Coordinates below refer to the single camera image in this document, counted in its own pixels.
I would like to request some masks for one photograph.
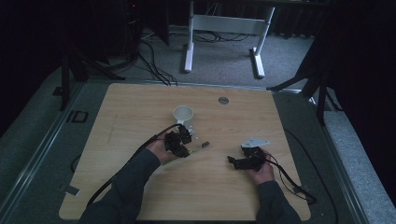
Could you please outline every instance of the gray carpet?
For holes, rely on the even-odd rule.
[[[173,75],[180,83],[253,89],[275,86],[293,77],[313,41],[311,38],[285,39],[282,36],[270,35],[262,52],[266,77],[258,79],[254,75],[249,53],[249,49],[257,44],[257,36],[249,36],[237,42],[215,44],[195,42],[192,72],[189,74],[182,71],[186,36],[171,36],[170,46],[166,46],[155,36],[145,40],[154,48],[156,65]],[[149,46],[142,44],[139,51],[152,62]],[[122,59],[112,60],[113,63],[119,61]],[[138,60],[130,67],[121,68],[116,72],[126,77],[122,82],[157,81],[150,72],[140,68],[143,66],[145,66],[143,61]],[[112,82],[114,80],[92,72],[92,77],[83,85],[76,101],[70,105],[70,110],[89,112],[87,122],[62,122],[60,131],[35,173],[35,178],[21,200],[16,203],[17,206],[8,223],[76,223],[76,221],[61,220],[58,216],[64,198],[64,186],[68,185],[73,176],[70,164],[83,150],[106,88]],[[59,112],[60,97],[51,95],[54,88],[59,85],[58,70],[47,78],[20,117],[0,139],[2,179],[0,199],[2,201],[12,190],[26,162],[40,146],[52,122],[59,117],[66,117],[64,113],[69,113],[69,111]],[[300,90],[303,85],[304,81],[290,88]],[[310,206],[312,217],[305,223],[335,223],[331,199],[336,204],[339,223],[355,223],[329,159],[328,151],[334,148],[328,144],[331,140],[325,134],[326,128],[320,126],[316,120],[315,106],[294,91],[279,92],[275,94],[275,100],[284,128],[298,139],[289,132],[286,133],[303,185],[318,197],[318,203]]]

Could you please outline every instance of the dark background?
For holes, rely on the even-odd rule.
[[[42,81],[61,65],[66,36],[88,55],[100,57],[98,60],[105,61],[109,54],[125,50],[122,47],[120,52],[119,47],[110,47],[108,43],[114,43],[112,40],[104,44],[103,39],[92,38],[103,34],[93,25],[89,1],[65,2],[1,0],[0,135],[21,113]],[[393,141],[396,138],[396,5],[393,1],[367,0],[337,1],[336,5],[318,34],[318,26],[325,16],[315,10],[309,11],[317,16],[307,21],[311,22],[308,35],[317,38],[299,73],[326,64],[330,71],[328,86],[335,90],[378,176],[395,201],[392,177],[396,172]],[[167,22],[186,25],[188,10],[184,8],[188,8],[188,2],[170,1]],[[286,37],[303,33],[296,31],[296,27],[292,31],[284,27],[292,24],[288,16],[301,14],[301,11],[284,7],[277,13],[277,26],[271,27],[272,33],[282,33]],[[278,18],[282,13],[287,16]],[[127,49],[133,48],[134,43],[130,44]]]

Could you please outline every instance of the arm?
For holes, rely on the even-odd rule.
[[[103,199],[84,211],[79,223],[134,223],[149,177],[161,163],[175,158],[163,141],[149,144],[116,175]]]
[[[260,210],[257,214],[257,223],[301,223],[296,211],[290,206],[282,189],[275,181],[274,169],[266,162],[259,172],[247,170],[247,174],[258,186]]]

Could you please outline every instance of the wooden table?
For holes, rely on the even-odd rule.
[[[220,97],[229,100],[227,105]],[[60,210],[63,219],[79,219],[91,196],[128,161],[147,139],[175,123],[178,105],[194,109],[195,137],[188,149],[210,146],[161,166],[145,186],[141,213],[146,220],[255,220],[259,209],[255,185],[235,171],[227,156],[242,158],[241,144],[250,137],[266,139],[263,148],[275,156],[290,177],[299,176],[276,105],[269,91],[112,84],[92,127],[78,168]],[[280,183],[302,220],[310,218],[305,200]]]

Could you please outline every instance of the sleeve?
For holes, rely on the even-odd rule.
[[[261,183],[258,189],[261,207],[256,217],[257,223],[301,223],[276,181]]]
[[[142,150],[115,176],[103,199],[85,209],[78,223],[134,223],[140,212],[144,187],[160,165],[151,151]]]

